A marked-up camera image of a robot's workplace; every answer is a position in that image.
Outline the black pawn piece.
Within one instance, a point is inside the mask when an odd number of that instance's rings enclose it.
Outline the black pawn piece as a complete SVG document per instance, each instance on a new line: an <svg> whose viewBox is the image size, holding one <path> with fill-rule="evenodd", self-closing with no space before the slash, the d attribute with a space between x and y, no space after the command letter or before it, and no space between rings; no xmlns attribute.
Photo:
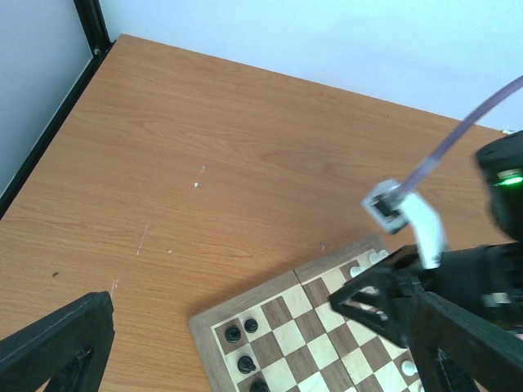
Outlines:
<svg viewBox="0 0 523 392"><path fill-rule="evenodd" d="M258 322L254 318L248 318L244 322L244 330L246 333L252 334L258 329Z"/></svg>

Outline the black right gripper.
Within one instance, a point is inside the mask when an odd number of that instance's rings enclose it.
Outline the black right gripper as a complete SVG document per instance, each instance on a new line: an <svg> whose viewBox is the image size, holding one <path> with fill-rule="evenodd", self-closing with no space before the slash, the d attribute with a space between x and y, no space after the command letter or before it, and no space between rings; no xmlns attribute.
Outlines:
<svg viewBox="0 0 523 392"><path fill-rule="evenodd" d="M407 347L420 271L417 248L403 246L331 294L331 310ZM522 245L443 252L440 266L422 273L422 287L500 327L520 327Z"/></svg>

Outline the black chess piece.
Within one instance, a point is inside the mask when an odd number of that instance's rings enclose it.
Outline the black chess piece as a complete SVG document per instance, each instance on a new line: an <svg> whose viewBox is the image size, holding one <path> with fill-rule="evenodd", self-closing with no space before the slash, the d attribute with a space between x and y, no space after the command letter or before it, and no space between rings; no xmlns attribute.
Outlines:
<svg viewBox="0 0 523 392"><path fill-rule="evenodd" d="M269 392L267 383L262 379L256 379L249 387L249 392Z"/></svg>

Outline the black knight piece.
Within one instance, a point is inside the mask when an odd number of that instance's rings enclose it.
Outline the black knight piece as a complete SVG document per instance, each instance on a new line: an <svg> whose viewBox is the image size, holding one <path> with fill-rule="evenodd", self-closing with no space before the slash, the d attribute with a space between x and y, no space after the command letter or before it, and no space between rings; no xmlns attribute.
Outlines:
<svg viewBox="0 0 523 392"><path fill-rule="evenodd" d="M243 355L238 359L237 362L238 371L242 374L249 374L257 370L257 366L253 359L248 355Z"/></svg>

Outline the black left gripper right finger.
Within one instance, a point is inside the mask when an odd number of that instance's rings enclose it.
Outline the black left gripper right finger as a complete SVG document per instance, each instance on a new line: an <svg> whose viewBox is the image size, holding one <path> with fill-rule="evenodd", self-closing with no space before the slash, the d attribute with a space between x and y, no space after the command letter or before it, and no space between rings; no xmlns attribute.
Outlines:
<svg viewBox="0 0 523 392"><path fill-rule="evenodd" d="M425 391L522 390L522 339L434 293L413 297L409 349Z"/></svg>

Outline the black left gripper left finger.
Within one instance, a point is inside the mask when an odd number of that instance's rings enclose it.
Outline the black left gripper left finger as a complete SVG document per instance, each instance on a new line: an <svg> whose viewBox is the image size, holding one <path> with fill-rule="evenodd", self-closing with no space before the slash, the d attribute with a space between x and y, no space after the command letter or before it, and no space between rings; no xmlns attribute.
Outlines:
<svg viewBox="0 0 523 392"><path fill-rule="evenodd" d="M1 390L98 391L114 342L107 291L90 292L1 340Z"/></svg>

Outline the black rook piece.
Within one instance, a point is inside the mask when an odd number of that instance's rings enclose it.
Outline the black rook piece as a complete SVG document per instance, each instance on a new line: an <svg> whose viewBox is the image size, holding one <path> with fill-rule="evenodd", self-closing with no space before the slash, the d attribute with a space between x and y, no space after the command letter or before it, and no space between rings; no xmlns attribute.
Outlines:
<svg viewBox="0 0 523 392"><path fill-rule="evenodd" d="M227 342L234 344L241 339L242 333L236 325L231 325L225 330L225 339Z"/></svg>

